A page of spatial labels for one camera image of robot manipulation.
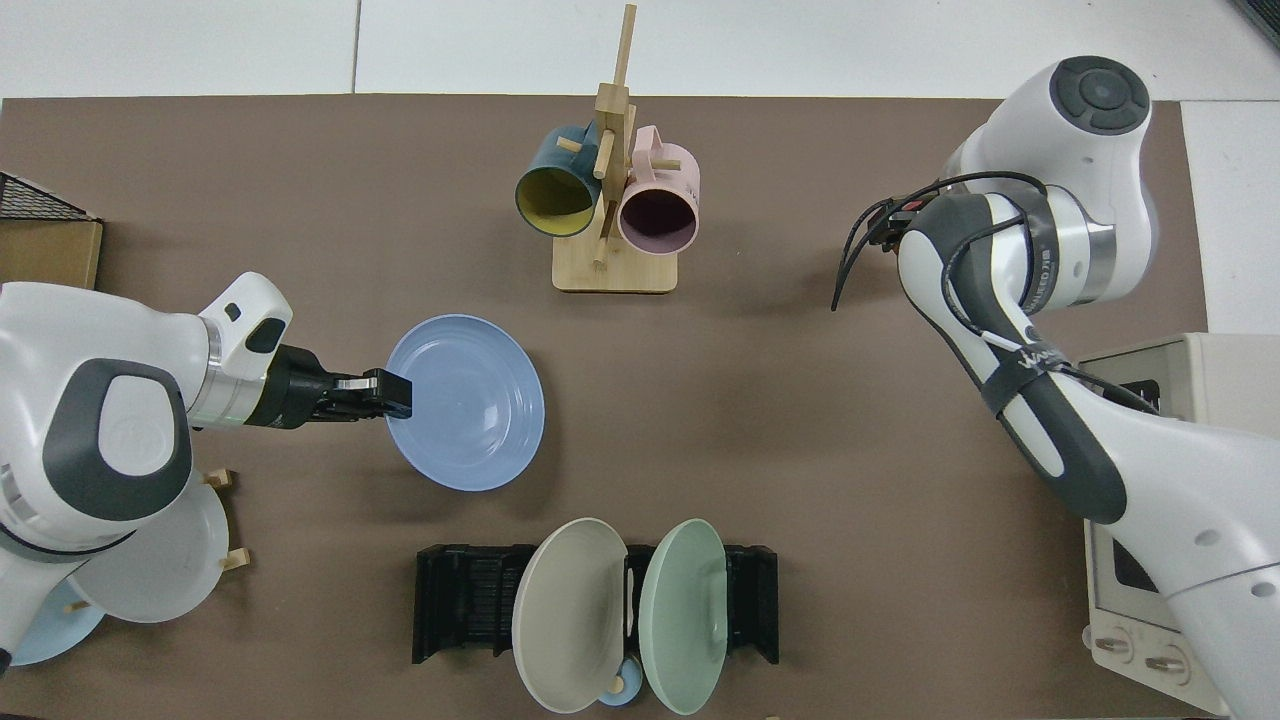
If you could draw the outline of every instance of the pink mug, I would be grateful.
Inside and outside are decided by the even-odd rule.
[[[654,126],[636,131],[631,181],[618,202],[622,240],[649,255],[689,247],[698,237],[700,179],[698,160],[687,150],[664,143]]]

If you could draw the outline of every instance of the oven knob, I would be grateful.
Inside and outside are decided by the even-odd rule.
[[[1179,685],[1185,685],[1192,682],[1192,669],[1187,662],[1187,655],[1183,653],[1176,646],[1165,646],[1165,653],[1160,657],[1148,657],[1147,667],[1157,671],[1165,673],[1178,682]]]
[[[1093,638],[1093,633],[1089,632],[1088,637],[1093,639],[1092,643],[1088,643],[1089,650],[1098,648],[1102,652],[1111,653],[1120,662],[1133,661],[1133,639],[1124,628],[1119,625],[1110,628],[1107,634],[1100,638]]]

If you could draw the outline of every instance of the blue mug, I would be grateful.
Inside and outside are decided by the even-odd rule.
[[[516,183],[520,217],[553,237],[585,231],[600,199],[600,181],[591,174],[599,150],[594,120],[586,127],[563,126],[547,133]]]

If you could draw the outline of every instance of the mug handle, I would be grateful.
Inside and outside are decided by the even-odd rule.
[[[636,131],[636,146],[631,151],[631,172],[640,182],[654,182],[658,176],[653,173],[653,155],[662,150],[662,138],[658,137],[658,126],[645,126]]]

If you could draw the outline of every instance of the wire basket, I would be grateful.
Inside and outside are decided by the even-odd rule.
[[[0,220],[96,220],[93,215],[38,187],[0,173]]]

